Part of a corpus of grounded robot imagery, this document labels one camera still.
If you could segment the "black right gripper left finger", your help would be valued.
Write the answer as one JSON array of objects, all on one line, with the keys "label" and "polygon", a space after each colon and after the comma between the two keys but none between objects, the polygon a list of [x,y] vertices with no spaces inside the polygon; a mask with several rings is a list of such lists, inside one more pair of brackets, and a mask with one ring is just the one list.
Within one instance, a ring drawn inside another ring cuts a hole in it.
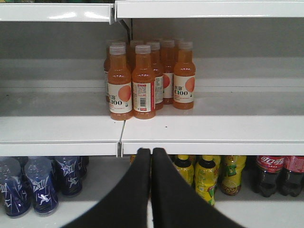
[{"label": "black right gripper left finger", "polygon": [[151,151],[140,148],[126,174],[95,206],[65,228],[146,228]]}]

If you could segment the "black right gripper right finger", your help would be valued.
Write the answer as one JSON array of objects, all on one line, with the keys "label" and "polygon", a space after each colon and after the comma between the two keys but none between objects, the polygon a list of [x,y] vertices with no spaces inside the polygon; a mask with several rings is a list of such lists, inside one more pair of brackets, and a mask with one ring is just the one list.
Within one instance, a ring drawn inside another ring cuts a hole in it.
[{"label": "black right gripper right finger", "polygon": [[152,153],[152,215],[155,228],[242,227],[202,199],[163,148]]}]

